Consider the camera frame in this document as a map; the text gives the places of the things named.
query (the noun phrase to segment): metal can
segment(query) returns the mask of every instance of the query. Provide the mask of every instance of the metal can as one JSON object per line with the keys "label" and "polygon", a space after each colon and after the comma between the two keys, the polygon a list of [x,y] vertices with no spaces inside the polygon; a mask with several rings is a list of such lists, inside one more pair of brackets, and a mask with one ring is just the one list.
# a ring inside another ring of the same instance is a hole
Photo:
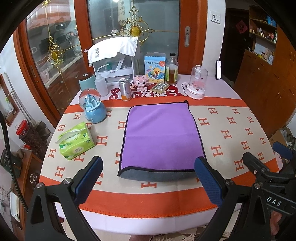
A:
{"label": "metal can", "polygon": [[129,101],[131,99],[131,86],[128,78],[119,79],[119,88],[121,93],[121,99],[123,101]]}

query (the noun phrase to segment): tissue pack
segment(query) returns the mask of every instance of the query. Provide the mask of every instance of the tissue pack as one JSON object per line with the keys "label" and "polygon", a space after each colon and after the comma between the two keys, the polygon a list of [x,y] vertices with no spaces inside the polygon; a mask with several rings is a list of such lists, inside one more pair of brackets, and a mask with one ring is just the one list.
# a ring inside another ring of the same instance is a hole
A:
{"label": "tissue pack", "polygon": [[68,160],[95,146],[92,136],[85,122],[81,122],[72,129],[59,135],[60,153]]}
{"label": "tissue pack", "polygon": [[165,53],[147,53],[144,56],[145,74],[150,82],[165,82]]}

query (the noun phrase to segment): screw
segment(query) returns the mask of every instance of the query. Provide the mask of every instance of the screw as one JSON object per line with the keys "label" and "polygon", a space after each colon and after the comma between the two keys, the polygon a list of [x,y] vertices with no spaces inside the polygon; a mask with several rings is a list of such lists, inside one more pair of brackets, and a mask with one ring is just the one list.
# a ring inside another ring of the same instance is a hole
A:
{"label": "screw", "polygon": [[71,178],[66,178],[66,179],[63,180],[63,183],[64,183],[65,185],[67,185],[67,184],[69,184],[71,181],[72,181]]}
{"label": "screw", "polygon": [[226,179],[225,182],[227,185],[233,185],[233,180],[231,179]]}
{"label": "screw", "polygon": [[37,187],[37,188],[41,188],[42,186],[43,186],[43,183],[37,183],[37,184],[36,184],[36,187]]}
{"label": "screw", "polygon": [[261,186],[260,186],[259,183],[254,183],[254,187],[255,187],[256,189],[259,189]]}

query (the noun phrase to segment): glass door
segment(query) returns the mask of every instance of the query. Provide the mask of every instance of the glass door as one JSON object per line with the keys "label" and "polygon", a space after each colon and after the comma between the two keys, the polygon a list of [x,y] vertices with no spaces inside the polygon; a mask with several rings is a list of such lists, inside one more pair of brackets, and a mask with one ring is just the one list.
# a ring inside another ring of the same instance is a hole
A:
{"label": "glass door", "polygon": [[113,36],[139,37],[138,74],[145,74],[146,53],[178,56],[179,0],[87,0],[87,5],[93,44]]}
{"label": "glass door", "polygon": [[62,115],[79,92],[79,76],[87,72],[74,10],[74,0],[45,0],[26,18],[35,67]]}

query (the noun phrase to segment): glass dome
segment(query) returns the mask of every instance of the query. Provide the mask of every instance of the glass dome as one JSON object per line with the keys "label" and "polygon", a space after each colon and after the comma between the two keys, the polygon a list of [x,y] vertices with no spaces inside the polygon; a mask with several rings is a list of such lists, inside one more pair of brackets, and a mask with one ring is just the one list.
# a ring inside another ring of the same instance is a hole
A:
{"label": "glass dome", "polygon": [[79,104],[86,111],[97,108],[101,103],[101,95],[94,88],[88,88],[79,95]]}
{"label": "glass dome", "polygon": [[186,92],[189,97],[193,99],[202,99],[204,97],[207,76],[208,71],[201,65],[196,65],[192,68]]}

